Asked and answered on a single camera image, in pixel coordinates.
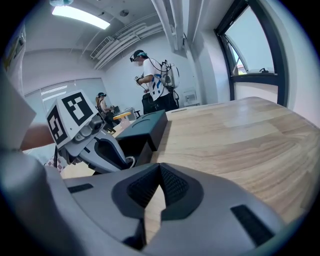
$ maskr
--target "desk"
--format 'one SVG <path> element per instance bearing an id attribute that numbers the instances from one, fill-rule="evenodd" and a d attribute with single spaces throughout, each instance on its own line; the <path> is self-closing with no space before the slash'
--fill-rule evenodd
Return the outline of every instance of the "desk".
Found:
<path id="1" fill-rule="evenodd" d="M 319 176 L 320 130 L 303 117 L 258 97 L 182 108 L 167 117 L 153 163 L 227 178 L 287 223 L 308 209 Z M 164 208 L 158 188 L 145 210 L 147 241 L 159 229 Z"/>

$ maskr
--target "window handle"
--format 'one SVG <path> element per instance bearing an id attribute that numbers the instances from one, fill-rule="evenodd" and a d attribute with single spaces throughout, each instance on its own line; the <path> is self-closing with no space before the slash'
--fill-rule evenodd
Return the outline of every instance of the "window handle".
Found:
<path id="1" fill-rule="evenodd" d="M 263 68 L 261 68 L 261 69 L 259 70 L 259 72 L 261 72 L 261 73 L 269 73 L 269 71 L 268 71 L 268 70 L 266 70 L 264 67 L 263 67 Z"/>

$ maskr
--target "open window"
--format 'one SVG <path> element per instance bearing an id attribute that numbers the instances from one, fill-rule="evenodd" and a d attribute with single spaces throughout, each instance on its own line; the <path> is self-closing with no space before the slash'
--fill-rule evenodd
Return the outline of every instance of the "open window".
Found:
<path id="1" fill-rule="evenodd" d="M 215 29 L 228 68 L 230 99 L 235 83 L 277 86 L 277 103 L 287 106 L 289 74 L 279 32 L 259 0 L 235 0 Z"/>

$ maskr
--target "checkered cloth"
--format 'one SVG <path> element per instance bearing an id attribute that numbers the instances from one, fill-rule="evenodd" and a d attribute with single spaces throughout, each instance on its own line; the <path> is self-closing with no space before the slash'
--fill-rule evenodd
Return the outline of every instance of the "checkered cloth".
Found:
<path id="1" fill-rule="evenodd" d="M 51 157 L 49 159 L 49 161 L 46 162 L 45 166 L 52 166 L 53 167 L 54 166 L 54 157 Z M 60 160 L 58 157 L 58 159 L 56 161 L 56 168 L 58 169 L 59 173 L 61 173 L 64 170 L 64 168 L 66 168 L 66 166 L 67 166 L 67 163 L 64 163 L 64 161 Z"/>

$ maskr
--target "ceiling vent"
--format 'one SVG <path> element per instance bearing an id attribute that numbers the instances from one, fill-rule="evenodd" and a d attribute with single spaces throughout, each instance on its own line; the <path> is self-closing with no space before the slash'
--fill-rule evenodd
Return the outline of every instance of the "ceiling vent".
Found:
<path id="1" fill-rule="evenodd" d="M 91 59 L 97 58 L 115 39 L 111 36 L 107 36 L 91 53 Z"/>

